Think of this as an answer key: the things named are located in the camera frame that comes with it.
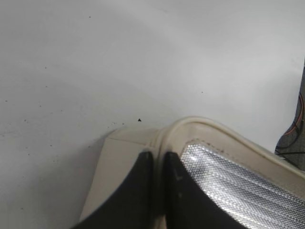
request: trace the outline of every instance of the white surface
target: white surface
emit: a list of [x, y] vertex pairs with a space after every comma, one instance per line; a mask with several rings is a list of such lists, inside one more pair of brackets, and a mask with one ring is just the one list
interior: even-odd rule
[[303, 0], [118, 2], [0, 2], [0, 228], [76, 223], [123, 123], [206, 116], [273, 150], [292, 122]]

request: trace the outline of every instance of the beige plastic housing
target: beige plastic housing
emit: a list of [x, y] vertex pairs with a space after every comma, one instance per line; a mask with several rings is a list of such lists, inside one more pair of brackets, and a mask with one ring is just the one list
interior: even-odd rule
[[[158, 176], [164, 154], [172, 151], [181, 155], [185, 146], [193, 141], [214, 148], [222, 156], [305, 199], [303, 172], [224, 125], [202, 117], [187, 117], [161, 130], [134, 127], [122, 128], [110, 134], [103, 145], [81, 220], [117, 189], [143, 150], [150, 150], [154, 155], [157, 164], [154, 192], [160, 194]], [[157, 196], [154, 198], [155, 203], [160, 201]], [[166, 228], [164, 217], [156, 218], [154, 228]]]

